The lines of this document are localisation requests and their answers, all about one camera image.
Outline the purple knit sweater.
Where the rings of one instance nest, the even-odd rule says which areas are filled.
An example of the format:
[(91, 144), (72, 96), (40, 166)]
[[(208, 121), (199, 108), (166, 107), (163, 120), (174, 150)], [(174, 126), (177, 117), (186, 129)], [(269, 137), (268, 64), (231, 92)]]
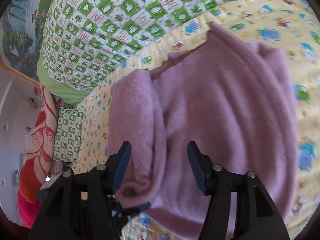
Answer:
[(187, 145), (229, 172), (255, 172), (287, 219), (297, 190), (295, 96), (285, 55), (212, 24), (207, 41), (138, 69), (111, 88), (108, 151), (128, 141), (130, 163), (116, 193), (125, 208), (150, 202), (148, 216), (197, 239), (209, 198), (198, 189)]

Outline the checkered pillow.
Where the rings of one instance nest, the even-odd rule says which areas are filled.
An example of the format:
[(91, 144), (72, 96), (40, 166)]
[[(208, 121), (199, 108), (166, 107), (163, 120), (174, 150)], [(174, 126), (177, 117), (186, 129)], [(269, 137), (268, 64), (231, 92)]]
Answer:
[(54, 142), (55, 161), (76, 163), (81, 145), (81, 129), (84, 111), (61, 107)]

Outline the red white floral blanket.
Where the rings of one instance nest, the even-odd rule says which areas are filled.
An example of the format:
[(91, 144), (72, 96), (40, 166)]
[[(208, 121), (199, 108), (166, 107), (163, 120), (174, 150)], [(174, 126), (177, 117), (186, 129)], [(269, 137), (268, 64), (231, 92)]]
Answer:
[(40, 86), (43, 103), (31, 131), (29, 144), (20, 170), (17, 206), (23, 224), (31, 228), (42, 207), (37, 200), (53, 162), (54, 140), (61, 99)]

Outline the green white checkered quilt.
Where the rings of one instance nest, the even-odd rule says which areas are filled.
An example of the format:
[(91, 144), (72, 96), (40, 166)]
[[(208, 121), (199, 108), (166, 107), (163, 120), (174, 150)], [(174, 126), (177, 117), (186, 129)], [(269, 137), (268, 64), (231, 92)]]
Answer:
[(231, 0), (52, 0), (43, 24), (40, 84), (70, 104), (172, 28)]

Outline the waterfall landscape painting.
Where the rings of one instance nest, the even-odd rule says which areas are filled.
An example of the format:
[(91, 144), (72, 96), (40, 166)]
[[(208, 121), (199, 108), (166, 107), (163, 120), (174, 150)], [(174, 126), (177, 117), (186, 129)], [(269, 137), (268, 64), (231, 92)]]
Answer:
[(52, 0), (1, 0), (1, 67), (32, 85)]

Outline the yellow cartoon print quilt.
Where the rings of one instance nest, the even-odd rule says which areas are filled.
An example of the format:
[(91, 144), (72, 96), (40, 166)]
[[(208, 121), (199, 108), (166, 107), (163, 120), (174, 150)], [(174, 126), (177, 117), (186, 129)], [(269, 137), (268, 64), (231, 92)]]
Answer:
[(291, 238), (310, 225), (319, 205), (319, 21), (306, 0), (234, 0), (216, 14), (195, 18), (196, 30), (185, 25), (128, 59), (127, 67), (108, 76), (78, 107), (84, 110), (82, 143), (75, 173), (84, 173), (107, 160), (110, 91), (114, 82), (136, 69), (154, 69), (169, 53), (194, 49), (206, 41), (215, 22), (245, 42), (280, 48), (287, 59), (298, 119), (298, 189), (286, 226)]

